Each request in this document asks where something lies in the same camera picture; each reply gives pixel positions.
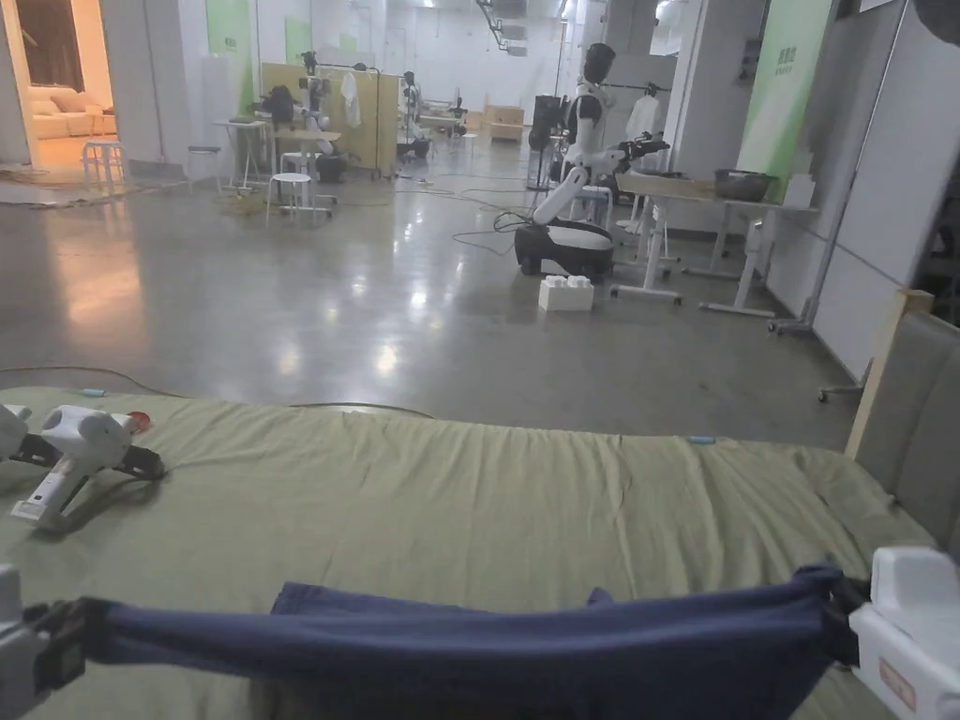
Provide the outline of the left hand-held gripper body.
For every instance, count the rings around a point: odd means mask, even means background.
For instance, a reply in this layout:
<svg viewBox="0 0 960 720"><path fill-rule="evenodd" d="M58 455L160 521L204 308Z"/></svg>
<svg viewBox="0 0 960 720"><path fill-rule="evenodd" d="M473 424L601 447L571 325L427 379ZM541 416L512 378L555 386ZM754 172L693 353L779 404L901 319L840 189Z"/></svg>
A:
<svg viewBox="0 0 960 720"><path fill-rule="evenodd" d="M85 624L25 623L21 573L1 567L1 717L22 719L86 670Z"/></svg>

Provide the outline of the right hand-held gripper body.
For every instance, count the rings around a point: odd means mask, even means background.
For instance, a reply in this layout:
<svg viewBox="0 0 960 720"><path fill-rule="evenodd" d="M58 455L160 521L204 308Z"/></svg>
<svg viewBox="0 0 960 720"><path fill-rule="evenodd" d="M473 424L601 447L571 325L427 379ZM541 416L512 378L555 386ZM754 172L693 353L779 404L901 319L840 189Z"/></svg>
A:
<svg viewBox="0 0 960 720"><path fill-rule="evenodd" d="M854 676L899 719L959 716L959 578L945 553L883 547L873 556L868 601L849 626L859 645Z"/></svg>

